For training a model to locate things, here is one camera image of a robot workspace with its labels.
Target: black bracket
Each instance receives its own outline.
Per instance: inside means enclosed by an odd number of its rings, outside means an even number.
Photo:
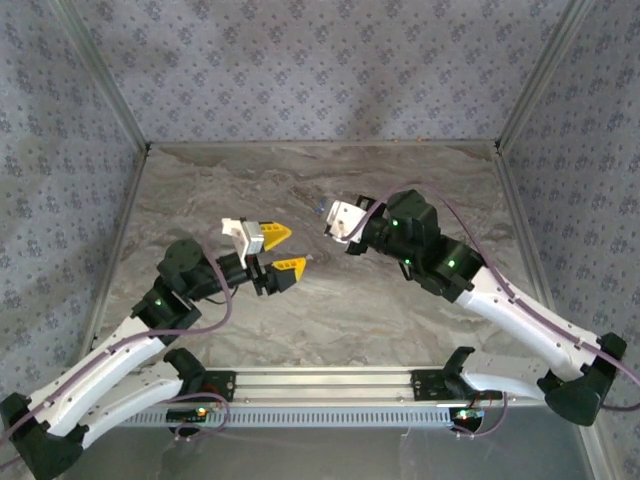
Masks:
[[[473,347],[458,347],[441,370],[413,370],[411,372],[413,399],[416,402],[502,400],[502,392],[494,390],[479,392],[462,379],[460,375],[462,365],[474,351]]]
[[[178,395],[198,394],[201,392],[215,393],[227,402],[233,401],[236,389],[236,372],[208,371],[188,350],[179,348],[167,353],[164,357],[177,371],[182,380],[182,388]],[[185,400],[188,403],[212,403],[211,397],[194,397]],[[167,422],[202,423],[207,420],[207,411],[198,408],[171,408],[167,411]],[[197,428],[180,430],[180,435],[188,437],[198,433]]]
[[[29,413],[30,400],[12,393],[0,403],[0,414],[5,428],[14,425]],[[82,440],[89,430],[77,425],[65,437],[47,433],[49,425],[28,420],[11,436],[11,443],[26,463],[36,480],[52,480],[62,475],[82,455]]]
[[[132,316],[138,317],[150,329],[177,330],[190,328],[201,316],[188,299],[180,299],[174,295],[164,280],[158,277],[153,288],[132,310]],[[173,335],[158,337],[165,345],[170,345],[178,338]]]
[[[616,360],[621,360],[627,349],[627,343],[614,333],[603,335],[598,343],[603,352]],[[582,372],[582,377],[563,382],[549,370],[538,380],[538,387],[545,393],[544,400],[551,410],[565,420],[588,427],[595,422],[617,369],[598,357],[591,366],[583,366]]]

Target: blue floral wall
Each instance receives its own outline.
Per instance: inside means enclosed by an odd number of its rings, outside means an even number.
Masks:
[[[90,0],[150,141],[496,138],[567,0]]]
[[[597,2],[508,152],[557,308],[640,371],[640,6]],[[610,402],[640,401],[619,378]],[[640,414],[607,415],[640,478]]]
[[[48,3],[0,13],[4,398],[75,361],[138,154]]]

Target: marble surface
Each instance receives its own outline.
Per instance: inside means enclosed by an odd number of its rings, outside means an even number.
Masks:
[[[149,155],[100,337],[149,289],[156,264],[175,240],[194,236],[222,217],[277,221],[293,236],[265,260],[306,256],[301,281],[283,294],[257,297],[240,288],[224,329],[183,337],[207,366],[438,365],[459,345],[527,355],[487,320],[406,282],[396,263],[369,252],[344,254],[323,236],[323,199],[355,202],[406,180],[437,185],[461,208],[503,272],[530,292],[505,199],[493,165],[473,150],[444,146],[287,146],[156,148]],[[454,238],[462,228],[432,201]],[[231,251],[221,233],[216,254]],[[222,306],[200,302],[198,326],[217,322]]]

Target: metal frame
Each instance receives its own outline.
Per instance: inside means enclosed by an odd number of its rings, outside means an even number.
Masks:
[[[594,3],[593,0],[567,3],[500,133],[498,150],[501,154],[506,154],[513,146]]]
[[[513,220],[516,239],[518,240],[529,281],[536,292],[538,301],[549,310],[555,312],[557,310],[551,295],[549,282],[544,273],[542,261],[538,255],[538,249],[535,246],[533,234],[529,228],[529,222],[520,196],[517,193],[509,164],[499,153],[494,155],[494,162],[500,185],[505,192],[507,206]],[[580,427],[580,436],[596,480],[625,478],[625,474],[621,469],[622,464],[612,446],[612,442],[605,440],[609,435],[601,416],[598,417],[592,427]]]
[[[146,165],[148,152],[144,151],[140,154],[140,158],[136,165],[127,198],[125,199],[122,211],[120,212],[120,223],[118,230],[116,231],[116,237],[113,241],[113,248],[107,261],[104,276],[100,282],[96,301],[91,308],[91,313],[87,319],[87,323],[84,327],[85,334],[82,338],[82,344],[80,346],[80,352],[78,355],[78,361],[84,358],[91,350],[91,345],[94,341],[95,332],[100,328],[102,319],[104,318],[104,312],[107,308],[107,299],[109,297],[109,290],[111,289],[111,283],[116,275],[118,268],[118,261],[122,255],[124,249],[124,238],[127,233],[127,227],[129,226],[129,220],[131,219],[131,213],[133,212],[133,205],[138,194],[138,187],[142,180],[142,174]]]
[[[255,147],[255,148],[269,148],[269,147],[283,147],[283,146],[295,146],[295,147],[322,147],[322,146],[335,146],[335,147],[390,147],[393,145],[404,146],[407,145],[431,145],[450,148],[473,148],[478,152],[483,152],[489,155],[491,153],[494,142],[485,138],[477,139],[465,139],[465,140],[257,140],[250,142],[154,142],[153,148],[160,149],[172,149],[172,148],[211,148],[211,147],[224,147],[224,148],[237,148],[237,147]]]
[[[450,408],[468,401],[415,401],[412,370],[441,367],[261,367],[237,368],[229,427],[426,427],[451,428]],[[510,397],[515,407],[540,402]],[[487,408],[489,400],[476,402]],[[225,414],[213,403],[158,404],[135,415],[122,427],[173,427],[169,409],[210,410],[202,426],[220,425]]]
[[[102,91],[107,103],[113,109],[125,133],[141,152],[145,151],[147,149],[147,141],[144,138],[144,134],[140,130],[127,101],[118,89],[107,63],[102,58],[100,50],[82,21],[82,17],[78,14],[75,5],[71,0],[49,0],[49,4],[58,20],[60,20],[69,40],[76,47],[87,70],[89,70],[89,73],[91,73],[91,76]]]

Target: enclosure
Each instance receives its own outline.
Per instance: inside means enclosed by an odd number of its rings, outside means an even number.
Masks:
[[[515,285],[620,334],[638,368],[634,2],[7,0],[2,13],[2,398],[48,384],[108,337],[173,241],[229,252],[228,237],[207,237],[224,217],[290,227],[265,261],[307,266],[283,294],[241,287],[223,330],[178,340],[206,367],[440,366],[461,345],[529,356],[407,283],[396,262],[345,255],[323,235],[333,200],[417,180],[460,207]],[[443,232],[469,241],[421,193]],[[224,313],[200,303],[198,326]],[[608,400],[632,405],[635,388],[620,376]],[[123,458],[126,478],[185,478],[216,452],[223,478],[311,476],[313,462],[318,478],[640,476],[636,413],[578,428],[535,402],[512,410],[477,448],[402,426],[231,429],[182,448],[131,424],[64,477],[111,476]],[[21,466],[4,475],[29,478]]]

